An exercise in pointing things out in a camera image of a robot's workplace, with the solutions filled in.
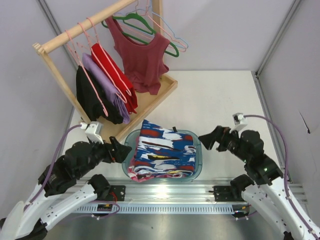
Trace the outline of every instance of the red tank top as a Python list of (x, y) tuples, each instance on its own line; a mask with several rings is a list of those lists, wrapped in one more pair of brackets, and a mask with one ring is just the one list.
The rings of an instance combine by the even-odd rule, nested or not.
[[(94, 44), (91, 48), (91, 56), (95, 64), (97, 64), (101, 70), (104, 72), (105, 75), (109, 76), (113, 79), (115, 85), (119, 88), (119, 90), (123, 93), (123, 95), (126, 97), (127, 103), (125, 103), (125, 107), (128, 110), (128, 113), (137, 113), (135, 109), (138, 107), (138, 101), (136, 92), (134, 90), (134, 86), (132, 83), (128, 80), (128, 78), (124, 75), (124, 73), (120, 70), (120, 68), (116, 65), (116, 63), (113, 61), (113, 59), (110, 57), (110, 55), (104, 50), (102, 47), (99, 46), (98, 43)], [(129, 91), (131, 92), (131, 96), (127, 93), (127, 88), (125, 85), (121, 82), (119, 79), (119, 76), (123, 80), (123, 82), (126, 84), (126, 86), (129, 88)]]
[(114, 40), (114, 48), (123, 61), (124, 74), (139, 93), (158, 94), (161, 87), (159, 78), (169, 71), (163, 56), (170, 41), (159, 33), (145, 45), (132, 41), (123, 35), (118, 22), (112, 17), (105, 20)]

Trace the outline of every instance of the black shirt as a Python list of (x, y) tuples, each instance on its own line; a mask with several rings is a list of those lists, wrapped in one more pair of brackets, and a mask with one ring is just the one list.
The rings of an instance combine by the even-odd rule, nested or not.
[(76, 98), (84, 109), (85, 113), (88, 115), (91, 121), (96, 121), (100, 116), (102, 116), (114, 124), (122, 124), (124, 118), (120, 115), (118, 109), (106, 98), (106, 94), (97, 82), (95, 76), (91, 74), (89, 70), (85, 70), (105, 106), (108, 116), (105, 115), (103, 107), (91, 83), (89, 82), (85, 71), (81, 66), (78, 66), (75, 78)]

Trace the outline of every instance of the folded clothes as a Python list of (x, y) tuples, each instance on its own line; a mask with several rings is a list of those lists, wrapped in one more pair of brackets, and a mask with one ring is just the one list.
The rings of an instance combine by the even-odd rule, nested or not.
[(191, 135), (144, 120), (128, 174), (137, 182), (151, 178), (185, 178), (195, 173), (195, 159)]

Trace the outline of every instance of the metal floor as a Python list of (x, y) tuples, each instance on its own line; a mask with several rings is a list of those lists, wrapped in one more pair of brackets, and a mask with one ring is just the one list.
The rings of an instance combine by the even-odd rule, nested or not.
[(281, 239), (259, 214), (238, 221), (230, 215), (200, 214), (116, 214), (99, 221), (91, 217), (68, 219), (55, 226), (45, 240)]

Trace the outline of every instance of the hanging clothes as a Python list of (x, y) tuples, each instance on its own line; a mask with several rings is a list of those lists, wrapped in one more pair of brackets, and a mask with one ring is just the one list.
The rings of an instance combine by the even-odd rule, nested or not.
[(95, 64), (89, 54), (82, 54), (82, 63), (83, 66), (95, 76), (95, 79), (104, 90), (106, 99), (108, 99), (109, 102), (111, 102), (118, 109), (120, 115), (123, 117), (123, 123), (128, 124), (130, 122), (128, 110), (125, 106), (125, 103), (120, 99), (120, 97), (117, 96), (117, 94), (120, 93), (112, 84), (110, 79), (104, 74), (100, 67)]
[(128, 175), (143, 182), (152, 178), (185, 178), (196, 170), (196, 147), (191, 135), (142, 123)]
[(114, 48), (123, 61), (124, 74), (139, 93), (149, 92), (156, 95), (161, 84), (159, 78), (169, 71), (163, 62), (163, 56), (170, 41), (156, 33), (148, 44), (136, 43), (122, 34), (117, 20), (109, 17), (105, 20), (114, 40)]
[[(138, 100), (136, 96), (136, 92), (132, 83), (128, 80), (126, 75), (120, 70), (120, 68), (116, 65), (110, 55), (104, 50), (102, 47), (99, 46), (98, 43), (94, 44), (91, 48), (91, 57), (92, 60), (99, 66), (99, 68), (106, 74), (107, 76), (113, 79), (116, 86), (119, 90), (123, 93), (126, 97), (127, 103), (125, 103), (125, 107), (129, 114), (137, 113), (135, 109), (138, 107)], [(121, 82), (121, 80), (125, 83), (125, 85), (129, 88), (131, 96), (127, 93), (126, 86)]]
[(88, 115), (89, 119), (91, 121), (96, 121), (102, 116), (114, 124), (122, 124), (124, 118), (119, 114), (117, 108), (108, 101), (108, 99), (106, 99), (106, 95), (101, 86), (97, 83), (95, 76), (93, 76), (87, 69), (86, 71), (108, 112), (108, 116), (106, 116), (85, 71), (81, 66), (79, 66), (75, 77), (76, 98), (85, 113)]

